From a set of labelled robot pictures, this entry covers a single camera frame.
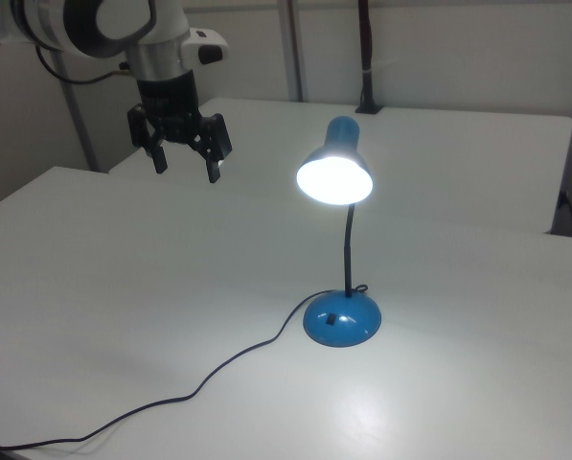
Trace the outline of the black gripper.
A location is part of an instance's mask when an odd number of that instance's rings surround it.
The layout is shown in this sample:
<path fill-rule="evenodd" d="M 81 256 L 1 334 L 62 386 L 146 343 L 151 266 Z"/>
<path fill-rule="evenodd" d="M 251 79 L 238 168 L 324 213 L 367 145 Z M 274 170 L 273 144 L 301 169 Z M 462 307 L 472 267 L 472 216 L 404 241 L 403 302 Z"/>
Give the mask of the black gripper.
<path fill-rule="evenodd" d="M 162 141 L 189 144 L 205 160 L 209 182 L 220 178 L 220 163 L 232 151 L 232 144 L 221 114 L 201 117 L 198 109 L 194 72 L 170 80 L 138 80 L 142 104 L 126 114 L 132 145 L 145 150 L 155 171 L 162 174 L 168 163 Z M 149 132 L 148 120 L 155 128 Z"/>

